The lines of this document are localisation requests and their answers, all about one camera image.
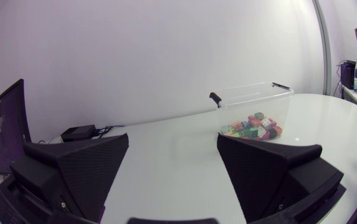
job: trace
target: keyboard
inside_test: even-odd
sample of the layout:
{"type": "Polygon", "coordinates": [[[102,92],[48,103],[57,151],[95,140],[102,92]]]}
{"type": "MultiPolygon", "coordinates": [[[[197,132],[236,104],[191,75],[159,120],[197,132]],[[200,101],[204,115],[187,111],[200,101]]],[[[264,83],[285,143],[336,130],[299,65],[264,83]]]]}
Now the keyboard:
{"type": "Polygon", "coordinates": [[[15,209],[7,202],[0,190],[0,222],[2,224],[23,224],[25,221],[21,218],[15,209]]]}

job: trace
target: bin handle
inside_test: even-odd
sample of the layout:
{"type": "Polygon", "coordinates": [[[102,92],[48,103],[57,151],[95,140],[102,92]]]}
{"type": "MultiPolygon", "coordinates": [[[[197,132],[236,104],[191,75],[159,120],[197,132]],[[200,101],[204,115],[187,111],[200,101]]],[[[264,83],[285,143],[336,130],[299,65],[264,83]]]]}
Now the bin handle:
{"type": "Polygon", "coordinates": [[[219,96],[217,96],[217,94],[215,94],[213,92],[210,93],[209,97],[212,98],[214,100],[214,102],[217,103],[217,107],[220,108],[221,98],[219,96]]]}
{"type": "Polygon", "coordinates": [[[286,89],[286,90],[289,90],[290,88],[289,87],[287,87],[287,86],[284,86],[284,85],[281,85],[281,84],[278,84],[278,83],[272,83],[272,86],[279,86],[280,88],[284,88],[284,89],[286,89]]]}

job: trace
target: green block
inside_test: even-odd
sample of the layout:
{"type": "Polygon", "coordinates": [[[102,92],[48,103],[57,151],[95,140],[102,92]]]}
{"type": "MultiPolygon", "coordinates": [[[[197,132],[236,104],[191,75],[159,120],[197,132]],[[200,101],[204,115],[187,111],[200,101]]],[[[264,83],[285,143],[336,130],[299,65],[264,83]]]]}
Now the green block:
{"type": "Polygon", "coordinates": [[[258,120],[264,119],[264,114],[261,113],[261,112],[255,113],[254,116],[255,116],[258,120]]]}
{"type": "Polygon", "coordinates": [[[240,134],[239,134],[239,133],[234,133],[234,134],[231,134],[230,136],[231,136],[231,137],[239,138],[239,137],[240,137],[240,134]]]}
{"type": "Polygon", "coordinates": [[[221,126],[221,133],[227,133],[229,132],[229,125],[221,126]]]}
{"type": "Polygon", "coordinates": [[[253,138],[257,138],[259,136],[258,128],[250,128],[249,131],[250,131],[249,138],[253,139],[253,138]]]}
{"type": "Polygon", "coordinates": [[[240,133],[242,134],[241,137],[246,137],[246,136],[249,137],[251,134],[251,131],[248,129],[248,130],[241,131],[240,133]]]}

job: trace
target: white table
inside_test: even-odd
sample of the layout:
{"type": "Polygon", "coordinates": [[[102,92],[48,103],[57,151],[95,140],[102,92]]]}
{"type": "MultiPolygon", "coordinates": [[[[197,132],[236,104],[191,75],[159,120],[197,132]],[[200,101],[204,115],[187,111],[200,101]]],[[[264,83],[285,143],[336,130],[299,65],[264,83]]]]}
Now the white table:
{"type": "Polygon", "coordinates": [[[354,90],[350,90],[349,88],[345,87],[344,85],[342,87],[343,87],[344,99],[357,104],[357,92],[355,92],[354,90]]]}
{"type": "MultiPolygon", "coordinates": [[[[245,223],[217,150],[218,130],[213,111],[105,135],[128,133],[130,146],[102,223],[125,223],[130,217],[245,223]]],[[[357,208],[357,106],[330,96],[295,95],[282,137],[271,142],[323,146],[322,158],[345,174],[341,184],[347,191],[322,223],[346,223],[357,208]]]]}

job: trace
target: black box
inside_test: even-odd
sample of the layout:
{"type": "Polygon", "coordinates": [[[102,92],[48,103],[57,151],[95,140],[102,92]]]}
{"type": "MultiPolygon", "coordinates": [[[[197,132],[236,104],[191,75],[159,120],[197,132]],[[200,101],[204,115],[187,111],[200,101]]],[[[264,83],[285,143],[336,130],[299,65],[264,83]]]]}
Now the black box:
{"type": "Polygon", "coordinates": [[[80,127],[69,128],[60,135],[64,142],[79,141],[84,139],[91,139],[93,132],[95,131],[95,125],[86,125],[80,127]]]}
{"type": "Polygon", "coordinates": [[[355,63],[344,62],[340,65],[340,82],[350,90],[354,90],[355,63]]]}

